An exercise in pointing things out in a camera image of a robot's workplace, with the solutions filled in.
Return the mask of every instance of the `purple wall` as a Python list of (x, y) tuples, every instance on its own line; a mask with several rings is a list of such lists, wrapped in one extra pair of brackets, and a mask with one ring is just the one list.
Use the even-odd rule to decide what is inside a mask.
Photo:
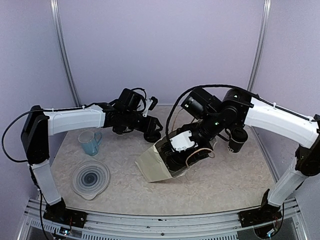
[[(50, 1), (4, 0), (0, 4), (0, 135), (33, 105), (71, 107), (73, 101), (59, 53)], [(5, 139), (7, 151), (25, 159), (20, 141), (25, 118)], [(54, 156), (64, 135), (50, 138)], [(26, 163), (13, 163), (0, 150), (0, 233), (11, 240), (30, 197), (36, 196)]]
[[(273, 0), (254, 92), (293, 111), (320, 113), (320, 2)], [(281, 176), (297, 143), (258, 130)], [(310, 177), (296, 199), (312, 240), (320, 235), (320, 176)]]
[(126, 87), (146, 88), (161, 104), (196, 84), (246, 88), (263, 7), (263, 0), (60, 1), (81, 101), (110, 101)]

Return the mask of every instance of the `beige table surface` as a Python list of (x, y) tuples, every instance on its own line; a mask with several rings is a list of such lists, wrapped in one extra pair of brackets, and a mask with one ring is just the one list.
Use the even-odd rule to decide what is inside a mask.
[[(170, 106), (156, 106), (149, 114), (165, 125), (170, 110)], [(182, 111), (176, 126), (192, 119)], [(185, 176), (156, 183), (147, 183), (135, 164), (136, 158), (152, 146), (138, 131), (117, 135), (111, 128), (94, 128), (94, 132), (101, 131), (103, 135), (99, 153), (94, 157), (85, 155), (78, 143), (78, 135), (84, 130), (70, 131), (51, 168), (66, 205), (82, 210), (192, 215), (253, 207), (261, 203), (263, 193), (274, 181), (251, 129), (246, 130), (249, 139), (239, 153), (229, 152), (228, 144), (217, 138), (214, 159), (201, 160)], [(71, 189), (70, 177), (79, 163), (92, 159), (107, 165), (110, 183), (93, 200), (85, 200)]]

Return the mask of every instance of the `black cable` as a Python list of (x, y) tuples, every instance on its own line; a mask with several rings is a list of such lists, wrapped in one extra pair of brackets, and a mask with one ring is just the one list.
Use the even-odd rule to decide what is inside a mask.
[[(263, 98), (260, 98), (260, 97), (259, 97), (259, 98), (257, 98), (257, 99), (258, 99), (259, 101), (265, 103), (265, 104), (268, 104), (268, 105), (270, 105), (270, 106), (274, 106), (273, 103), (271, 103), (271, 102), (269, 102), (269, 101), (267, 101), (267, 100), (264, 100)], [(292, 115), (294, 115), (294, 116), (296, 116), (296, 117), (299, 117), (299, 118), (301, 118), (301, 119), (304, 119), (304, 120), (307, 120), (307, 121), (310, 120), (308, 117), (302, 116), (302, 115), (299, 114), (299, 113), (296, 113), (296, 112), (294, 112), (294, 111), (288, 110), (288, 109), (283, 108), (283, 107), (281, 107), (281, 106), (275, 105), (274, 107), (275, 107), (276, 109), (282, 110), (282, 111), (284, 111), (284, 112), (286, 112), (286, 113), (292, 114)], [(313, 120), (311, 120), (311, 122), (318, 122), (318, 121), (320, 121), (320, 119), (317, 119), (317, 120), (313, 119)]]
[(40, 192), (40, 223), (41, 223), (41, 228), (42, 228), (42, 231), (43, 231), (43, 234), (46, 238), (46, 240), (49, 240), (47, 234), (46, 234), (46, 231), (45, 231), (45, 227), (44, 227), (44, 222), (42, 220), (42, 199), (43, 199), (43, 195), (42, 195), (42, 191), (39, 190)]
[(15, 162), (15, 163), (26, 163), (28, 162), (28, 160), (16, 160), (14, 158), (12, 158), (6, 151), (5, 149), (5, 136), (8, 132), (8, 130), (12, 127), (13, 124), (15, 124), (16, 121), (18, 121), (20, 118), (22, 118), (25, 115), (31, 114), (31, 113), (35, 113), (35, 112), (62, 112), (62, 111), (74, 111), (74, 110), (81, 110), (81, 109), (86, 109), (89, 108), (90, 106), (97, 104), (97, 103), (91, 103), (89, 105), (84, 105), (83, 107), (73, 107), (73, 108), (58, 108), (58, 109), (35, 109), (35, 110), (30, 110), (30, 111), (26, 111), (25, 113), (21, 114), (20, 116), (18, 116), (15, 120), (13, 120), (4, 130), (2, 137), (1, 137), (1, 147), (2, 150), (5, 154), (5, 156), (10, 159), (11, 161)]
[(21, 114), (20, 116), (18, 116), (15, 120), (13, 120), (7, 127), (6, 129), (4, 130), (3, 134), (2, 134), (2, 137), (1, 137), (1, 147), (2, 147), (2, 150), (4, 152), (4, 154), (6, 155), (6, 157), (8, 159), (10, 159), (11, 161), (15, 162), (15, 163), (25, 163), (25, 162), (28, 162), (28, 160), (16, 160), (14, 158), (12, 158), (6, 151), (5, 149), (5, 136), (8, 132), (8, 130), (11, 128), (11, 126), (16, 122), (18, 121), (20, 118), (22, 118), (23, 116), (27, 115), (27, 114), (31, 114), (31, 113), (34, 113), (34, 112), (47, 112), (43, 109), (37, 109), (37, 110), (31, 110), (31, 111), (26, 111), (25, 113)]
[(146, 90), (143, 89), (142, 87), (135, 87), (135, 88), (132, 88), (131, 91), (135, 91), (135, 90), (140, 90), (144, 93), (144, 100), (147, 100), (147, 93), (146, 93)]
[(283, 204), (282, 204), (282, 220), (281, 220), (280, 226), (271, 237), (274, 237), (275, 235), (277, 235), (280, 232), (280, 229), (284, 223), (284, 219), (285, 219), (285, 203), (283, 202)]

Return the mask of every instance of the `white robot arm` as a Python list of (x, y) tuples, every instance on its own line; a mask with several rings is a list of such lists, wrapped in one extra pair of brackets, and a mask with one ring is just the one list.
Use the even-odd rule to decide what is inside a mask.
[(47, 202), (45, 219), (68, 225), (72, 218), (73, 226), (83, 228), (87, 215), (66, 208), (50, 168), (49, 136), (77, 129), (112, 127), (119, 135), (133, 130), (143, 132), (144, 139), (150, 143), (161, 138), (162, 125), (156, 117), (148, 115), (158, 100), (155, 97), (146, 99), (134, 90), (125, 88), (119, 99), (110, 103), (65, 109), (42, 109), (39, 105), (31, 108), (21, 141), (33, 182)]
[[(299, 143), (299, 147), (290, 168), (272, 189), (265, 192), (259, 208), (239, 213), (243, 227), (270, 222), (275, 217), (281, 217), (279, 210), (285, 199), (308, 177), (320, 173), (320, 116), (311, 117), (293, 112), (238, 87), (229, 90), (221, 101), (205, 91), (205, 87), (217, 85), (190, 88), (184, 92), (183, 95), (190, 93), (181, 104), (182, 108), (199, 121), (185, 124), (169, 135), (170, 118), (183, 95), (176, 101), (166, 122), (166, 136), (155, 144), (161, 159), (171, 172), (187, 168), (186, 159), (199, 149), (212, 149), (209, 142), (215, 136), (221, 136), (220, 132), (223, 130), (230, 131), (230, 138), (227, 139), (229, 146), (233, 144), (239, 148), (237, 151), (230, 148), (229, 150), (236, 153), (248, 139), (243, 129), (245, 125), (292, 139)], [(197, 151), (189, 157), (188, 165), (208, 157), (209, 153), (208, 150)]]

